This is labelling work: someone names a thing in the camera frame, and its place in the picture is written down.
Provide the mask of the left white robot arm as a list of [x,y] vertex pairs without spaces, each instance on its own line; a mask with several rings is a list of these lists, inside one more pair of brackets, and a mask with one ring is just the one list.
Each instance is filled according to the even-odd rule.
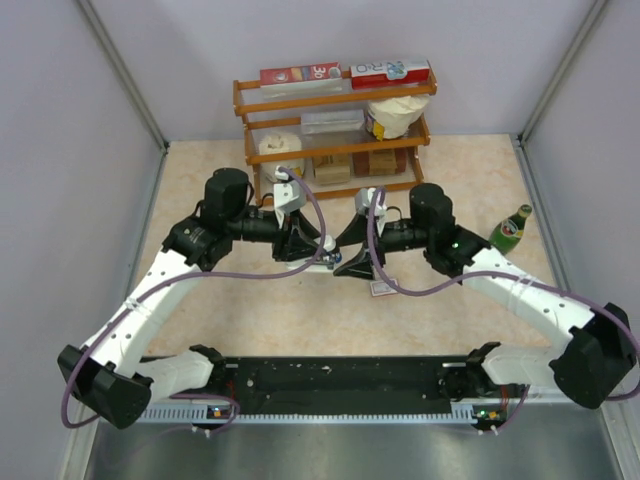
[[66,346],[58,366],[66,381],[60,416],[68,429],[83,427],[68,415],[70,399],[91,409],[118,429],[131,426],[152,403],[188,390],[216,396],[227,374],[222,357],[195,346],[184,353],[145,362],[151,340],[173,311],[204,278],[220,278],[216,266],[236,241],[284,246],[297,234],[300,209],[318,203],[310,187],[292,170],[277,169],[274,209],[252,205],[249,176],[221,168],[206,181],[203,198],[192,214],[176,223],[162,243],[149,271],[116,313],[82,346]]

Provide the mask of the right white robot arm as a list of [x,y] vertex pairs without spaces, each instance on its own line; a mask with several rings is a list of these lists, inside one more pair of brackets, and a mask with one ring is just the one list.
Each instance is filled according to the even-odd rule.
[[503,385],[556,388],[588,409],[623,398],[614,391],[639,354],[623,310],[544,284],[517,267],[487,240],[457,224],[451,199],[436,184],[413,187],[409,206],[408,217],[389,221],[383,189],[361,189],[355,197],[355,216],[337,244],[362,248],[337,269],[337,275],[379,278],[406,294],[407,289],[384,272],[385,256],[419,249],[449,284],[494,300],[550,343],[522,347],[490,342],[473,350],[457,376],[474,393],[487,396]]

